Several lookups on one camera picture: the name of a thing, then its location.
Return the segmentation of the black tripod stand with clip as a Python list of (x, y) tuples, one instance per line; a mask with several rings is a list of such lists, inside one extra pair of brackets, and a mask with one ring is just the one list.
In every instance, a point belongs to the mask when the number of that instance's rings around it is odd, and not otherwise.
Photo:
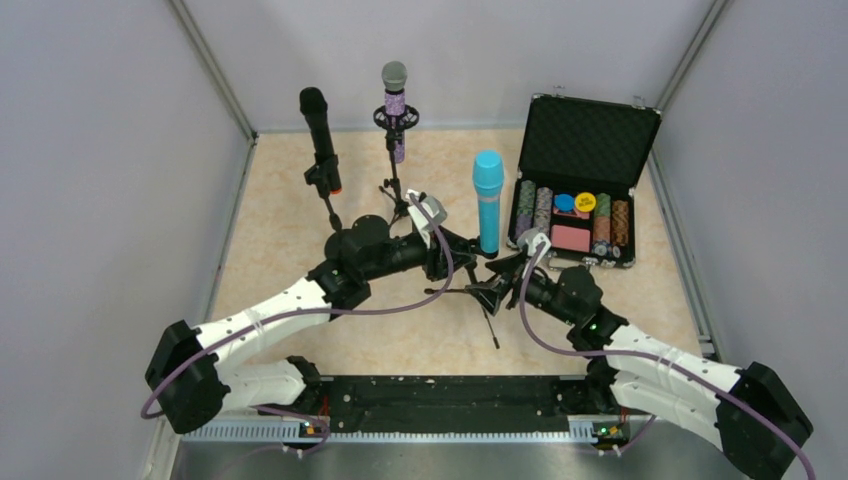
[[(471, 284), (477, 284), (479, 282), (479, 280), (478, 280), (478, 277), (477, 277), (477, 274), (476, 274), (477, 261), (476, 261), (475, 257), (479, 253), (481, 253), (481, 250), (479, 248), (479, 238), (474, 237), (474, 238), (470, 239), (468, 241), (468, 244), (469, 244), (469, 249), (471, 251), (471, 255), (474, 257), (474, 259), (466, 261), (463, 264), (463, 267), (466, 270), (466, 273), (468, 275), (470, 283)], [(498, 341), (497, 335), (496, 335), (494, 328), (493, 328), (493, 325), (491, 323), (491, 318), (489, 316), (489, 312), (486, 309), (483, 301), (480, 300), (480, 295), (475, 295), (475, 294), (470, 293), (469, 292), (469, 285), (462, 287), (461, 289), (447, 289), (446, 293), (467, 293), (468, 295), (474, 297), (477, 300), (477, 302), (480, 304), (482, 315), (483, 315), (483, 317), (486, 320), (486, 323), (488, 325), (488, 328), (489, 328), (495, 349), (499, 350), (501, 348), (500, 343)]]

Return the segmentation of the teal toy microphone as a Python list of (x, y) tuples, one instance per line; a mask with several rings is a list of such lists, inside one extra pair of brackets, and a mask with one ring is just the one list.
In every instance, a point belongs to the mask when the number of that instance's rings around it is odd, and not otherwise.
[(501, 155), (483, 150), (474, 159), (472, 182), (477, 195), (479, 248), (487, 257), (495, 257), (500, 246), (500, 198), (504, 185)]

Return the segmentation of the black tripod shock-mount stand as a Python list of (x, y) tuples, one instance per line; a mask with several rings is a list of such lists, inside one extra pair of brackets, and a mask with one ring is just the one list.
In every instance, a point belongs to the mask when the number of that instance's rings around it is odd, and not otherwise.
[(374, 111), (373, 121), (376, 126), (385, 131), (384, 138), (392, 176), (384, 179), (378, 189), (394, 204), (392, 218), (389, 221), (389, 226), (393, 226), (398, 220), (408, 216), (409, 203), (401, 193), (397, 165), (405, 159), (405, 132), (418, 124), (419, 112), (404, 102), (386, 103)]

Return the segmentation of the purple glitter microphone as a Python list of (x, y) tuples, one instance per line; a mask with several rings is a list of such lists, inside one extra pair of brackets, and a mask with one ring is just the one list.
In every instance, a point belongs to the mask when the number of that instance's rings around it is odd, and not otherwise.
[(406, 66), (397, 60), (386, 63), (381, 71), (384, 84), (384, 109), (393, 138), (394, 163), (405, 160), (403, 117), (406, 111)]

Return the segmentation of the black microphone orange end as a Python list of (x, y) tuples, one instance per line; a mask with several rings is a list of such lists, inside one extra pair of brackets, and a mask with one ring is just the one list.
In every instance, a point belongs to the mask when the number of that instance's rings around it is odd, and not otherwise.
[(300, 112), (309, 128), (315, 149), (315, 163), (327, 172), (329, 190), (332, 194), (342, 190), (338, 169), (338, 157), (332, 142), (328, 123), (328, 104), (317, 87), (306, 87), (299, 94)]

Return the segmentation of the black round-base mic stand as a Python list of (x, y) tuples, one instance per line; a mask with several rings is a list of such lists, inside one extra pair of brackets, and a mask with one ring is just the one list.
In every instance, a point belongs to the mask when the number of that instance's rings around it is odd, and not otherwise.
[(351, 229), (344, 229), (341, 218), (336, 213), (330, 196), (341, 191), (341, 179), (338, 170), (338, 156), (316, 156), (315, 163), (304, 172), (307, 185), (314, 186), (319, 197), (323, 200), (333, 233), (325, 241), (324, 254), (328, 259), (337, 260), (343, 264), (357, 266), (359, 260), (353, 251)]

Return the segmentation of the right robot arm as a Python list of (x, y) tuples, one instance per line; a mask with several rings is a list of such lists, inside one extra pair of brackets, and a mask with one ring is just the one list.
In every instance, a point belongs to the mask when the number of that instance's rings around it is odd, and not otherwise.
[(546, 235), (531, 229), (522, 241), (518, 253), (488, 262), (492, 277), (465, 292), (492, 313), (517, 309), (543, 349), (596, 361), (618, 406), (696, 434), (748, 478), (781, 479), (794, 462), (815, 478), (803, 451), (814, 427), (771, 367), (719, 363), (655, 338), (604, 306), (588, 268), (566, 268), (557, 279), (538, 272)]

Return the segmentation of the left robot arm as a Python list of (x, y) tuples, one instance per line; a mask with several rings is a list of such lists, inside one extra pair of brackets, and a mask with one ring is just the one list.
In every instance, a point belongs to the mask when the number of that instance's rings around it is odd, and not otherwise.
[(276, 295), (217, 321), (166, 327), (145, 372), (151, 395), (142, 417), (154, 418), (158, 404), (172, 430), (187, 434), (225, 411), (292, 405), (313, 366), (300, 357), (252, 365), (253, 356), (301, 330), (366, 315), (361, 305), (375, 279), (420, 268), (427, 280), (449, 284), (476, 261), (479, 239), (443, 227), (447, 213), (436, 198), (415, 190), (409, 198), (409, 234), (394, 236), (384, 218), (361, 216), (327, 239), (324, 261)]

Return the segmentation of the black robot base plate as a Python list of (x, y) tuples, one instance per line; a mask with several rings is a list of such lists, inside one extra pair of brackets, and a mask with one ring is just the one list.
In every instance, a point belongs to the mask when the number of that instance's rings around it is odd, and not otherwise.
[(289, 410), (341, 434), (566, 432), (579, 416), (620, 426), (632, 415), (601, 375), (336, 375), (294, 360), (305, 390)]

